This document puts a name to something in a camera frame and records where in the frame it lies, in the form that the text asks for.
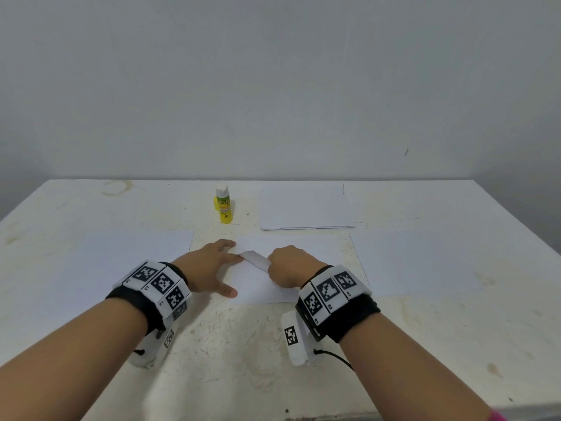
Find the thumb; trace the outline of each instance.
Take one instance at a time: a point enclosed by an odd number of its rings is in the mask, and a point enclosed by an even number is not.
[[[234,299],[238,297],[238,292],[230,285],[226,285],[223,282],[218,283],[218,288],[216,292],[219,293],[222,297],[227,297],[229,299]]]
[[[237,254],[232,253],[224,253],[222,256],[223,264],[230,263],[230,264],[238,264],[243,261],[243,257]]]

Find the hand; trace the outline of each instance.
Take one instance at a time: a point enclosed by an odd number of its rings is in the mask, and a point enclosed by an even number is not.
[[[277,248],[267,258],[271,260],[269,276],[283,288],[302,287],[319,269],[328,265],[294,245]]]
[[[200,250],[183,254],[173,261],[187,277],[189,289],[194,292],[217,292],[223,297],[235,298],[238,292],[229,285],[218,280],[221,266],[225,264],[236,264],[243,261],[237,254],[222,252],[226,247],[233,247],[236,243],[227,239],[219,239],[216,242],[206,244]]]

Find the white paper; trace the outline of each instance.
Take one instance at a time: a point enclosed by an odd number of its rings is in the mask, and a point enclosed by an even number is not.
[[[354,227],[342,182],[273,183],[259,192],[262,230]]]
[[[267,259],[267,257],[264,257],[255,251],[244,251],[239,255],[253,264],[256,268],[261,269],[265,273],[268,272],[271,262]]]
[[[269,256],[275,248],[294,245],[328,264],[341,264],[343,253],[335,235],[273,235],[256,233],[236,238],[232,252],[238,254],[254,250]],[[279,287],[263,272],[246,261],[230,268],[230,285],[238,291],[238,297],[228,300],[234,304],[295,303],[298,288]]]
[[[189,251],[193,232],[104,233],[87,237],[34,305],[49,333],[88,310],[146,259],[173,261]]]
[[[442,296],[481,289],[468,258],[445,233],[353,231],[351,239],[375,296]]]

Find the pink sleeve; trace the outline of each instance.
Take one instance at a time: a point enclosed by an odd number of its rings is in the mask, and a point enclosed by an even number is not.
[[[500,413],[493,411],[489,421],[507,421],[505,417],[503,417]]]

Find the forearm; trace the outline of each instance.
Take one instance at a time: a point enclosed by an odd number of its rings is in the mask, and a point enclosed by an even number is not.
[[[108,299],[0,367],[0,419],[79,420],[144,337],[146,317]]]
[[[491,409],[464,382],[381,313],[340,346],[387,421],[486,421]]]

